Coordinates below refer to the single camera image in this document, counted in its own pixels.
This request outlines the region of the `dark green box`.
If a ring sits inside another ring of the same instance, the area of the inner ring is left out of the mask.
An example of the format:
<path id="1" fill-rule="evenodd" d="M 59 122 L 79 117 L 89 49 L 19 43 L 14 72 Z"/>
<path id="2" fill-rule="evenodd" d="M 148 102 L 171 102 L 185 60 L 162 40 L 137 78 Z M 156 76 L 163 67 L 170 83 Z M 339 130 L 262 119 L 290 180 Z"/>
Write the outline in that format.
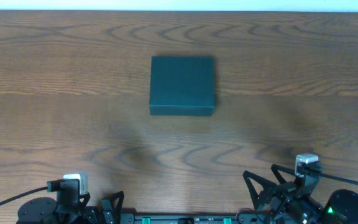
<path id="1" fill-rule="evenodd" d="M 216 106 L 214 74 L 211 56 L 153 56 L 150 114 L 211 116 Z"/>

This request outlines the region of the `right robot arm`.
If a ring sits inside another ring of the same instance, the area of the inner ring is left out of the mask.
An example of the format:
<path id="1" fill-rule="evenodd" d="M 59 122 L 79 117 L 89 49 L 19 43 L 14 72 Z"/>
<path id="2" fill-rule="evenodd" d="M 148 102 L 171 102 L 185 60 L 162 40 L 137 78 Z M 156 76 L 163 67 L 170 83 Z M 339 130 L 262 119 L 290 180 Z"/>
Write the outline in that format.
<path id="1" fill-rule="evenodd" d="M 325 206 L 311 197 L 322 177 L 354 185 L 358 182 L 324 174 L 320 162 L 299 162 L 295 169 L 274 164 L 271 170 L 278 184 L 249 171 L 243 173 L 255 211 L 270 206 L 263 223 L 358 223 L 358 193 L 336 190 Z"/>

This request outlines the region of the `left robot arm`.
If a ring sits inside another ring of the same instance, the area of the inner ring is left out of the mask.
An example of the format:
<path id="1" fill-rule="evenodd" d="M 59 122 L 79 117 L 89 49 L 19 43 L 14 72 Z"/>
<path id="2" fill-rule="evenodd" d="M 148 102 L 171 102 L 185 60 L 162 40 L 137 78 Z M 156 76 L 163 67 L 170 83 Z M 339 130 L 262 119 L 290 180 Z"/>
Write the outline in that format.
<path id="1" fill-rule="evenodd" d="M 90 194 L 80 194 L 80 180 L 60 179 L 47 182 L 47 191 L 57 198 L 39 197 L 23 204 L 17 215 L 18 223 L 38 224 L 115 224 L 121 220 L 124 192 L 120 191 L 101 201 L 101 208 L 88 206 Z"/>

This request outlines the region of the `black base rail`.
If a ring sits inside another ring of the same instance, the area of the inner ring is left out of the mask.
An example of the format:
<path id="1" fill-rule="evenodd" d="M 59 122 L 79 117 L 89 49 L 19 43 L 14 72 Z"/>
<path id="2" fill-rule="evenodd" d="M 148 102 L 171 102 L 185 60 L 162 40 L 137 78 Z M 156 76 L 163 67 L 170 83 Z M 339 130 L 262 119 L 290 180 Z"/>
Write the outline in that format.
<path id="1" fill-rule="evenodd" d="M 121 214 L 120 224 L 253 224 L 264 223 L 268 215 L 255 212 L 239 214 Z"/>

